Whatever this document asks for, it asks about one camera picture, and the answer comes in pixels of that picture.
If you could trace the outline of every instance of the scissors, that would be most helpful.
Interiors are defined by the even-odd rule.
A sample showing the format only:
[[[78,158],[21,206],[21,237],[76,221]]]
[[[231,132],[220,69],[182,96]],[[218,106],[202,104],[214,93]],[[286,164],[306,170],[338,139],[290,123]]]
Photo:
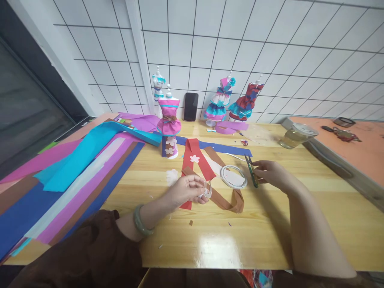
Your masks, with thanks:
[[[247,156],[246,154],[244,154],[244,156],[245,156],[245,160],[247,161],[247,164],[248,164],[249,172],[251,173],[253,185],[256,188],[259,188],[259,181],[253,172],[253,165],[252,165],[251,157]]]

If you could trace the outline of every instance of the light blue paper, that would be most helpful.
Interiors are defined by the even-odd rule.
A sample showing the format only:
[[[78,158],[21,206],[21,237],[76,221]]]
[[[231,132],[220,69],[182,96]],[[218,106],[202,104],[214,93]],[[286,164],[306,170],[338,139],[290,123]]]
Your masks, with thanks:
[[[44,185],[43,190],[64,192],[113,136],[121,131],[157,147],[162,139],[161,135],[133,130],[117,122],[102,123],[85,136],[72,154],[35,175]]]

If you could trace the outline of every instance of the phone screen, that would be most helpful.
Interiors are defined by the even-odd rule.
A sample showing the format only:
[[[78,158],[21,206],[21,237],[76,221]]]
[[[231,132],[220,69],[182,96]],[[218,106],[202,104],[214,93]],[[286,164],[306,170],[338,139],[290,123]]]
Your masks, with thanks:
[[[197,112],[197,102],[199,101],[199,94],[186,93],[184,105],[184,121],[195,121]]]

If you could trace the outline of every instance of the blue paper strip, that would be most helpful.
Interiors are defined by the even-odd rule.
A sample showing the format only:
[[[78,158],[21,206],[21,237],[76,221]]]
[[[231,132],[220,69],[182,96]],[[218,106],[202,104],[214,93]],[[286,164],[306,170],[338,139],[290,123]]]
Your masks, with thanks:
[[[0,216],[0,259],[62,195],[43,191],[43,184],[39,183]]]
[[[104,189],[100,192],[99,196],[96,197],[94,202],[88,207],[88,209],[84,212],[84,214],[80,217],[80,219],[76,222],[76,224],[72,227],[72,229],[66,234],[63,238],[67,238],[70,236],[85,220],[87,220],[92,214],[100,210],[101,206],[103,206],[104,202],[107,200],[109,195],[112,193],[116,185],[119,183],[121,178],[124,176],[125,172],[131,166],[133,161],[136,159],[137,155],[144,147],[144,143],[138,143],[136,147],[132,150],[132,152],[127,156],[124,160],[123,164],[116,171],[116,173],[111,177],[108,181]]]
[[[44,191],[64,192],[113,136],[121,131],[155,146],[160,145],[162,138],[161,135],[133,130],[117,122],[104,122],[93,128],[72,154],[35,175],[44,184]]]
[[[185,145],[185,142],[187,141],[188,138],[182,137],[182,136],[176,136],[177,144],[180,145]],[[239,147],[232,147],[232,146],[227,146],[227,145],[222,145],[222,144],[216,144],[216,143],[208,143],[208,142],[202,142],[199,141],[200,149],[204,149],[206,147],[212,147],[213,150],[216,152],[220,153],[230,153],[234,155],[240,155],[240,156],[250,156],[252,157],[251,150],[246,149],[246,148],[239,148]]]

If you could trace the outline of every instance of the right hand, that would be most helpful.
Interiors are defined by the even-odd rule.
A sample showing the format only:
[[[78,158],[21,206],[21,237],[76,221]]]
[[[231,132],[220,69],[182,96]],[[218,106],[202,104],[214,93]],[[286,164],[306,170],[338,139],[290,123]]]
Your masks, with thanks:
[[[274,161],[260,160],[252,163],[258,166],[254,173],[259,178],[259,183],[269,183],[284,193],[293,192],[300,188],[305,188],[290,172],[285,170],[283,166]]]

